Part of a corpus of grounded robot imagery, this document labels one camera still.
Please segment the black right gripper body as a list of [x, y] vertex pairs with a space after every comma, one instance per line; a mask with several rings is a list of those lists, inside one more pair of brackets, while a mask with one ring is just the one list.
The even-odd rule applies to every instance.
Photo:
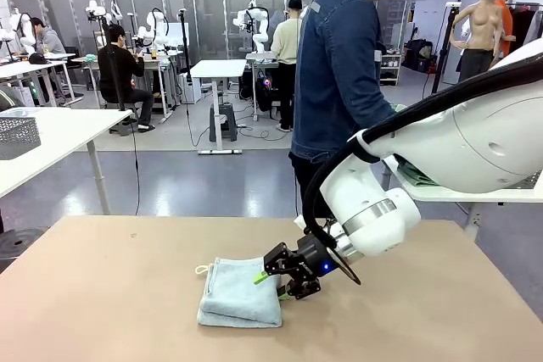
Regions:
[[313, 234], [301, 237], [297, 241], [296, 253], [302, 258], [298, 267], [296, 281], [318, 281], [321, 277], [338, 269], [339, 264]]

